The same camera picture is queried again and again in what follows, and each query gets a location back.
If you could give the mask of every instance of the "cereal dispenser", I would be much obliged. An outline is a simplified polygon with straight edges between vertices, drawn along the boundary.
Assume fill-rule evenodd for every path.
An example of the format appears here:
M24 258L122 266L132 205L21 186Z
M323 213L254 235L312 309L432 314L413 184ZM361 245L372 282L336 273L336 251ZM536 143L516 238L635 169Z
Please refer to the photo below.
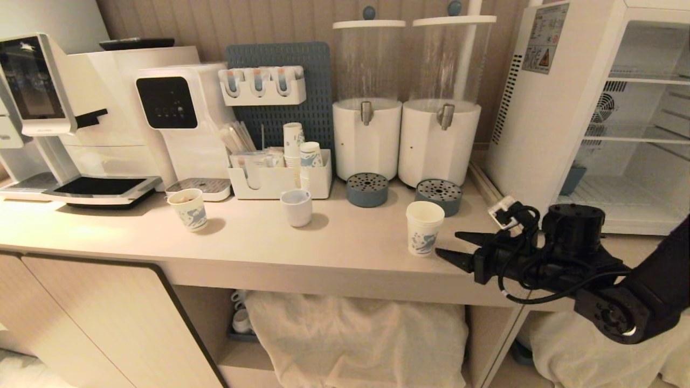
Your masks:
M371 7L365 9L365 17ZM337 174L393 179L400 143L399 63L405 22L341 21L333 24L337 48L337 101L333 104Z
M482 110L477 95L486 44L496 22L495 16L480 16L480 7L481 1L471 1L469 16L413 22L417 60L402 109L398 165L409 186L430 178L457 185L465 180Z

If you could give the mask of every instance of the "mini fridge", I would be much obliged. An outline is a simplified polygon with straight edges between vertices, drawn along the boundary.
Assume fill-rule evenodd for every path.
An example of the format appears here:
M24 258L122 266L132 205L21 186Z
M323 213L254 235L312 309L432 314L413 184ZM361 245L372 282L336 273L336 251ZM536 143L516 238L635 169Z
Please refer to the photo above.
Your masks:
M527 8L489 179L542 214L585 204L605 233L668 234L690 208L689 35L690 1Z

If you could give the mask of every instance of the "blue pegboard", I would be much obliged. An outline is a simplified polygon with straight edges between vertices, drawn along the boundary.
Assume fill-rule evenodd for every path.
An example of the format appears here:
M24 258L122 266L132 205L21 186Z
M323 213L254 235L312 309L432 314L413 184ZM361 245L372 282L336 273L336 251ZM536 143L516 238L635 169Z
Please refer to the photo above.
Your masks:
M335 152L331 49L326 42L242 44L228 46L225 53L228 68L291 65L304 68L306 100L301 104L233 107L237 119L247 125L257 148L261 146L262 124L268 147L283 145L283 124L299 122L307 142L319 142L321 148Z

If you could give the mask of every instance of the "sticker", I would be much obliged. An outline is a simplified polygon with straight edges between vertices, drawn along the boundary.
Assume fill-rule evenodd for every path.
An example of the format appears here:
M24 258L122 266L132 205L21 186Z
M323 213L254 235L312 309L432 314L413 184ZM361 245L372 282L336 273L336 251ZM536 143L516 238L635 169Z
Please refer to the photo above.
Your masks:
M556 55L569 4L537 10L524 53L522 69L548 74Z

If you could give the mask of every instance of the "white towel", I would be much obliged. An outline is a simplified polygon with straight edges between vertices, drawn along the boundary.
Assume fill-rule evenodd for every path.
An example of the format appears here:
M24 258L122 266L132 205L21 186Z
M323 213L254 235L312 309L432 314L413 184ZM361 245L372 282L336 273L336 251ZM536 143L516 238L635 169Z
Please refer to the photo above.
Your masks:
M251 291L286 388L463 388L464 306Z
M518 338L556 388L648 388L659 373L690 388L690 309L676 327L636 345L606 338L576 313L532 312Z

